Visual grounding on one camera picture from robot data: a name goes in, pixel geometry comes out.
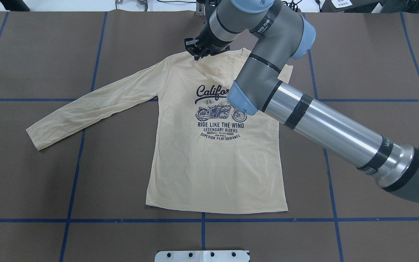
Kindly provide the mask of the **right robot arm grey silver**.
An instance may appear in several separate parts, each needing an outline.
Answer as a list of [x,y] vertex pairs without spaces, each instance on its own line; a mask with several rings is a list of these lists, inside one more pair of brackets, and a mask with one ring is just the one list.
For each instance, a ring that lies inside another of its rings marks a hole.
[[311,49],[316,30],[280,0],[221,0],[196,38],[184,40],[196,61],[229,50],[248,30],[258,41],[233,81],[228,102],[261,111],[374,178],[386,192],[419,203],[419,146],[399,145],[278,77],[289,59]]

